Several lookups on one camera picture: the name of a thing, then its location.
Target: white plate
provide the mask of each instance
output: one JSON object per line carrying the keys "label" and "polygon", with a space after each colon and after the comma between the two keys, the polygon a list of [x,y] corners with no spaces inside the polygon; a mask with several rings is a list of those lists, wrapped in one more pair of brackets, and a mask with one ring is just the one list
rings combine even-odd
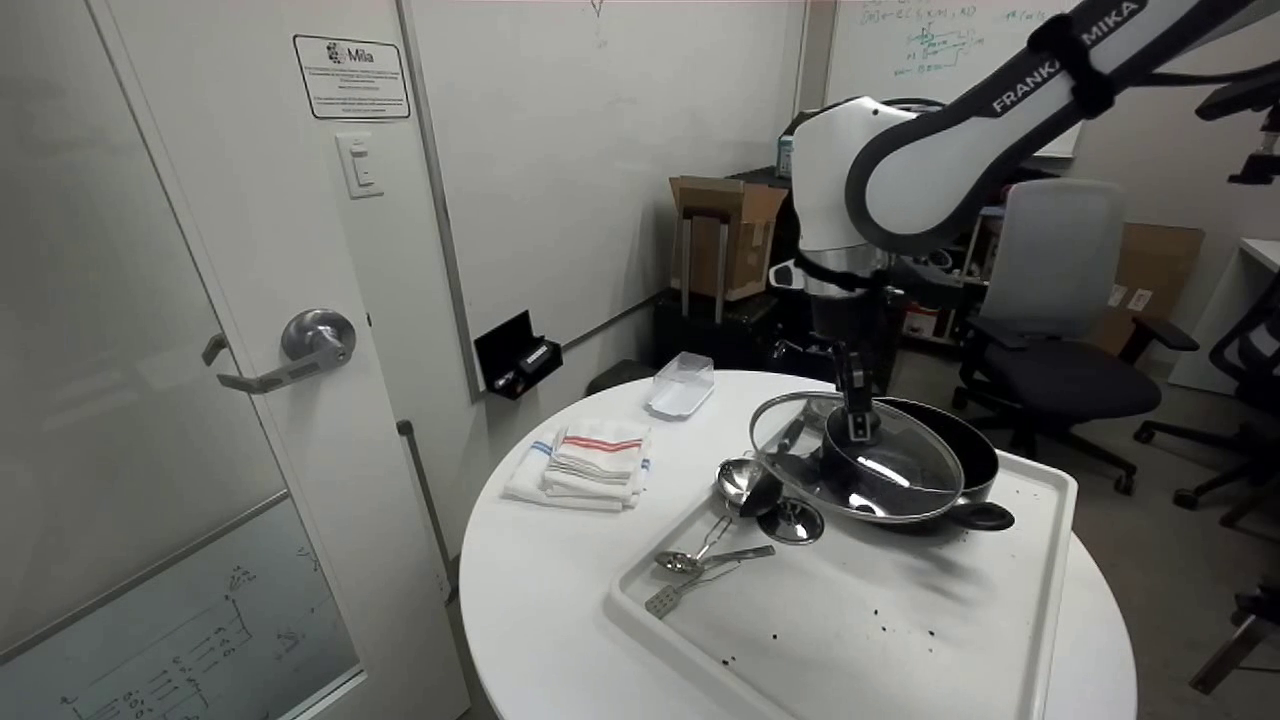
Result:
{"label": "white plate", "polygon": [[[743,716],[1044,716],[1075,481],[999,451],[993,501],[1015,530],[901,537],[829,516],[826,539],[694,590],[669,622],[645,612],[663,578],[640,556],[608,618]],[[694,510],[655,549],[694,549],[709,525]],[[742,525],[716,552],[761,539]]]}

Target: paper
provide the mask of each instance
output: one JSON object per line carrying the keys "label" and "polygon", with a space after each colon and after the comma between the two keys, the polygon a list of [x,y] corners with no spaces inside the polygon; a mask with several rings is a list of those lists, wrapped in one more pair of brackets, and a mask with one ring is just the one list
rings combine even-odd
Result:
{"label": "paper", "polygon": [[396,44],[291,36],[315,120],[408,116]]}

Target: cardboard box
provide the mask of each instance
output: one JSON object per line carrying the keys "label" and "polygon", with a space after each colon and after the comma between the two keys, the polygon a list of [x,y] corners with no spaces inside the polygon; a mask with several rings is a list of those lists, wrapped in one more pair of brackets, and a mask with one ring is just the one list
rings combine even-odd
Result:
{"label": "cardboard box", "polygon": [[690,246],[690,294],[716,295],[720,230],[729,230],[725,300],[761,295],[768,289],[773,220],[789,191],[742,181],[674,177],[674,196],[682,212],[674,289],[684,289],[682,246]]}
{"label": "cardboard box", "polygon": [[1110,313],[1087,339],[1105,353],[1122,353],[1133,332],[1133,315],[1169,319],[1197,273],[1202,246],[1202,230],[1129,226]]}
{"label": "cardboard box", "polygon": [[928,310],[928,306],[909,306],[905,313],[905,336],[936,336],[940,328],[940,310]]}

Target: door handle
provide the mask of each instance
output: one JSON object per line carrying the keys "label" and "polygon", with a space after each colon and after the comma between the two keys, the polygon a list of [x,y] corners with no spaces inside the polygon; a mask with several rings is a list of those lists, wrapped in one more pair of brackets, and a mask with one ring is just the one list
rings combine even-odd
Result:
{"label": "door handle", "polygon": [[[229,353],[229,336],[216,332],[200,362],[212,367],[212,362],[219,353]],[[266,398],[271,390],[283,390],[283,385],[296,385],[304,377],[319,377],[319,371],[331,371],[331,367],[345,367],[358,353],[358,324],[345,319],[340,313],[327,313],[327,310],[307,310],[300,315],[291,315],[282,332],[282,353],[290,355],[283,367],[271,367],[269,377],[225,377],[216,371],[216,380],[225,390],[238,390],[238,392],[249,392],[249,398]]]}

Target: black chair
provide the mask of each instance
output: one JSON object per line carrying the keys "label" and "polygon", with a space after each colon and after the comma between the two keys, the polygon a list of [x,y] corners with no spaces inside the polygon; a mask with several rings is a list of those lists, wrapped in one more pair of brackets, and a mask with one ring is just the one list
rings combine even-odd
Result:
{"label": "black chair", "polygon": [[1122,468],[1118,494],[1133,494],[1136,465],[1075,436],[1075,423],[1139,418],[1162,390],[1133,367],[1162,339],[1197,349],[1162,319],[1136,319],[1122,355],[1083,336],[1110,310],[1126,240],[1122,191],[1087,181],[1032,181],[1007,191],[1005,234],[988,300],[968,319],[964,367],[951,407],[985,406],[985,428],[1013,428],[1013,451],[1040,455],[1051,436],[1092,462]]}
{"label": "black chair", "polygon": [[[1235,328],[1229,328],[1223,339],[1213,346],[1213,366],[1235,380],[1235,402],[1264,407],[1280,418],[1280,281],[1239,315]],[[1243,481],[1272,481],[1280,477],[1280,436],[1259,436],[1256,428],[1235,428],[1234,436],[1219,434],[1202,434],[1202,428],[1179,428],[1179,423],[1162,423],[1150,422],[1136,428],[1133,441],[1153,443],[1155,436],[1179,436],[1193,443],[1207,448],[1229,448],[1239,451],[1243,462],[1197,489],[1174,494],[1179,510],[1202,510],[1207,494],[1219,494],[1229,486]],[[1256,494],[1253,501],[1235,504],[1223,525],[1239,525],[1253,510],[1269,504],[1280,496],[1280,486],[1272,494]]]}
{"label": "black chair", "polygon": [[1234,639],[1218,649],[1193,678],[1193,689],[1205,698],[1213,698],[1280,627],[1280,583],[1264,581],[1256,594],[1239,594],[1234,625],[1235,625]]}

